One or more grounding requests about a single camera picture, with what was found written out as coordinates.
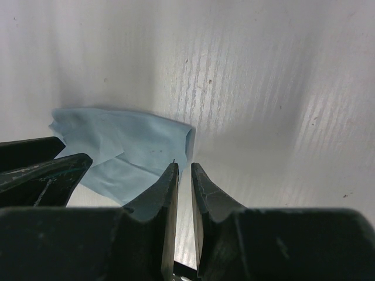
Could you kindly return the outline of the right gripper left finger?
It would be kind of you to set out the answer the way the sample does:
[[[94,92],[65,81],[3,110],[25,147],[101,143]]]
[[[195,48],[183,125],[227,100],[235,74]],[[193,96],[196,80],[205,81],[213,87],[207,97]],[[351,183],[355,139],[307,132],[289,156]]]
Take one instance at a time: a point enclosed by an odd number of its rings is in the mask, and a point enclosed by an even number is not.
[[[123,207],[1,210],[2,280],[171,280],[179,170]]]

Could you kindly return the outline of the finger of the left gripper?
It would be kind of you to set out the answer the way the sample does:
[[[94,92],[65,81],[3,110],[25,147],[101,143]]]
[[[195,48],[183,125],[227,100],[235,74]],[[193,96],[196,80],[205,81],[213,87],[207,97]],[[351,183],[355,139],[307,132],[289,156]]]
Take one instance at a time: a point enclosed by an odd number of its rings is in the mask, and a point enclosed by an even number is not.
[[[1,173],[1,207],[65,207],[93,160],[85,153]]]
[[[1,170],[15,170],[50,161],[65,147],[65,144],[54,136],[2,142]]]

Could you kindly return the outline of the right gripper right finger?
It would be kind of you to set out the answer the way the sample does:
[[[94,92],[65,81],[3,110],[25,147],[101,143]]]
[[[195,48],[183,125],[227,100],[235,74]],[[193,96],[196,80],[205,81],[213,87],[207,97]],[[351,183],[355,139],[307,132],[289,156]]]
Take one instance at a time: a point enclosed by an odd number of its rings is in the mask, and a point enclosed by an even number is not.
[[[374,229],[348,208],[247,208],[191,165],[202,280],[373,280]]]

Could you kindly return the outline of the light blue cloth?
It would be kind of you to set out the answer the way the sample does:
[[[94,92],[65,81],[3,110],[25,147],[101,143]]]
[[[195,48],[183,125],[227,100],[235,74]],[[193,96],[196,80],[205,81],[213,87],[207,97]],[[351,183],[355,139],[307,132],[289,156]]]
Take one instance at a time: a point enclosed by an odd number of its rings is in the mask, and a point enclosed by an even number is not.
[[[134,111],[61,108],[49,128],[65,145],[61,157],[85,153],[92,165],[81,184],[126,205],[174,162],[182,172],[191,158],[195,129],[171,119]]]

